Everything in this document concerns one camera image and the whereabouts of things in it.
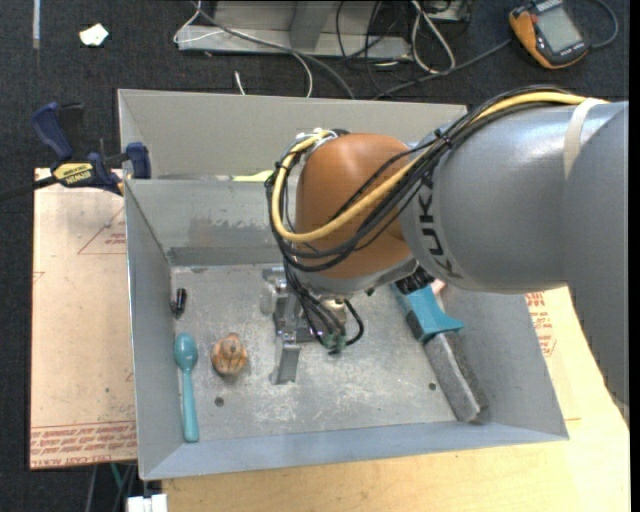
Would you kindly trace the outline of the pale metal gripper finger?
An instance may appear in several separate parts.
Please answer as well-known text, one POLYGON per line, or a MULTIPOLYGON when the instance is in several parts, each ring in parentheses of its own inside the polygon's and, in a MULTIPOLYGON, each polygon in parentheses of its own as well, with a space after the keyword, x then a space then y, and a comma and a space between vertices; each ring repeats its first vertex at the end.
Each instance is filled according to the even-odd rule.
POLYGON ((260 310, 263 314, 273 314, 279 299, 287 296, 287 278, 283 267, 271 267, 262 271, 260 310))
POLYGON ((276 338, 275 365, 271 374, 274 385, 296 381, 301 346, 293 331, 284 332, 276 338))

